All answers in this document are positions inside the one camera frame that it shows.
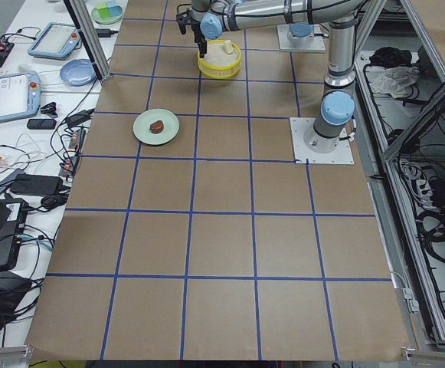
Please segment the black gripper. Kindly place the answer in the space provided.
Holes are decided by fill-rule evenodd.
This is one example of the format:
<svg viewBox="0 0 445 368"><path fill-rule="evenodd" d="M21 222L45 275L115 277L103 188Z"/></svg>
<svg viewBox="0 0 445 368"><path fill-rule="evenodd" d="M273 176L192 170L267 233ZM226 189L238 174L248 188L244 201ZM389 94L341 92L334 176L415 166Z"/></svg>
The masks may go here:
<svg viewBox="0 0 445 368"><path fill-rule="evenodd" d="M204 58L208 52L208 43L201 31L202 13L192 9L190 4L180 4L176 7L175 20L182 35L186 35L190 29L194 36L194 42L198 43L199 57Z"/></svg>

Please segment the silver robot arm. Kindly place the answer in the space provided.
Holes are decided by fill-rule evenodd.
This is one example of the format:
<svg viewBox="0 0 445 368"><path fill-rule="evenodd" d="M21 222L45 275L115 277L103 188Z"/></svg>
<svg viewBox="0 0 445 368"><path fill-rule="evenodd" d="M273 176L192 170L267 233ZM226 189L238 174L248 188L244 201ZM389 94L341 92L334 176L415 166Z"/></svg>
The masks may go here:
<svg viewBox="0 0 445 368"><path fill-rule="evenodd" d="M304 134L304 143L316 153L331 153L355 110L355 25L363 1L191 1L175 20L184 35L193 31L199 56L208 41L229 31L288 24L329 24L329 52L320 113Z"/></svg>
<svg viewBox="0 0 445 368"><path fill-rule="evenodd" d="M305 22L289 24L287 38L292 44L308 41L314 35L314 25Z"/></svg>

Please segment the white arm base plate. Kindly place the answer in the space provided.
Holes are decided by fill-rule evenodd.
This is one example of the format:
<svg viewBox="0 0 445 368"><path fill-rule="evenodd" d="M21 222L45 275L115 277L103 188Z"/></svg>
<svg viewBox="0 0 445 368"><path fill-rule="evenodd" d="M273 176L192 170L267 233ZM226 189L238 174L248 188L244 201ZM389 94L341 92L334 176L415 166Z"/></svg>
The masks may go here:
<svg viewBox="0 0 445 368"><path fill-rule="evenodd" d="M353 165L346 128L339 136L324 138L314 130L314 118L290 117L294 162L316 165Z"/></svg>

